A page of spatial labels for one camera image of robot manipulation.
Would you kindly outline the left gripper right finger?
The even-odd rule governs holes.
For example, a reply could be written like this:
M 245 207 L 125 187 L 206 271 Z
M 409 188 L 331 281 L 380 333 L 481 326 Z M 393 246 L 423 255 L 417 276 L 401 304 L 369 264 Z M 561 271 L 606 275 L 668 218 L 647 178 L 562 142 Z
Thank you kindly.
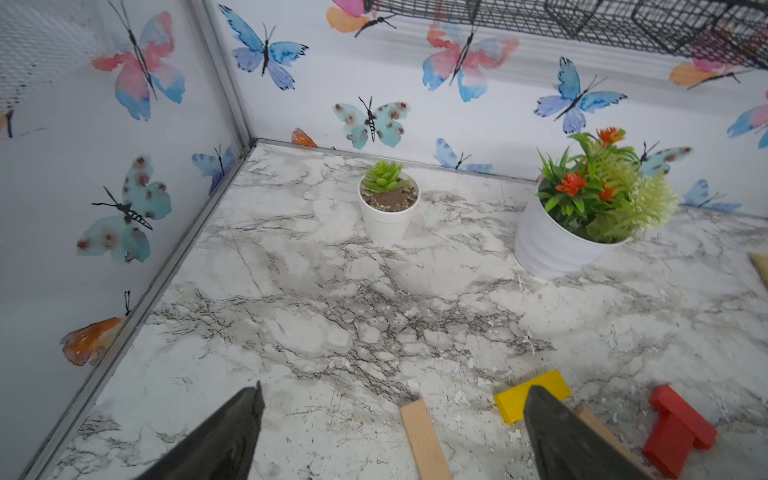
M 649 477 L 542 386 L 529 390 L 524 420 L 541 479 Z

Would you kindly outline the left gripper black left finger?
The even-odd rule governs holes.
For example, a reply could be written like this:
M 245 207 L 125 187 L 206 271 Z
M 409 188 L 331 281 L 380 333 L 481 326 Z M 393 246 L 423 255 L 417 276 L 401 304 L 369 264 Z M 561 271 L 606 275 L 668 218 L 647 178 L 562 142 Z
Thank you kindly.
M 138 478 L 246 479 L 264 410 L 260 384 L 240 390 Z

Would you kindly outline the natural wood block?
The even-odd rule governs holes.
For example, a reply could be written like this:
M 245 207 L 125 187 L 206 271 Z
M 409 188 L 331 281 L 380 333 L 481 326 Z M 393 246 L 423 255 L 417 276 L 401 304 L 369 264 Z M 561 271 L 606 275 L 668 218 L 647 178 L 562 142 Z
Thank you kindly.
M 593 431 L 601 436 L 608 442 L 617 452 L 622 454 L 627 460 L 629 460 L 640 472 L 644 475 L 644 479 L 651 479 L 647 468 L 632 454 L 596 416 L 587 407 L 582 406 L 576 410 L 576 415 L 584 423 L 586 423 Z
M 400 415 L 420 479 L 451 480 L 425 401 L 418 399 L 401 407 Z

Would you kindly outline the yellow block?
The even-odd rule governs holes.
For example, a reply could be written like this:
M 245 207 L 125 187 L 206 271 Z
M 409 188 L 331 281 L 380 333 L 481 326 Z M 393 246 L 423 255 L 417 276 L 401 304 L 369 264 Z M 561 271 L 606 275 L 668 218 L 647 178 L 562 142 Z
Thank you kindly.
M 572 392 L 558 370 L 536 376 L 494 396 L 495 404 L 505 424 L 514 424 L 524 417 L 524 407 L 529 391 L 534 386 L 545 388 L 558 400 L 571 396 Z

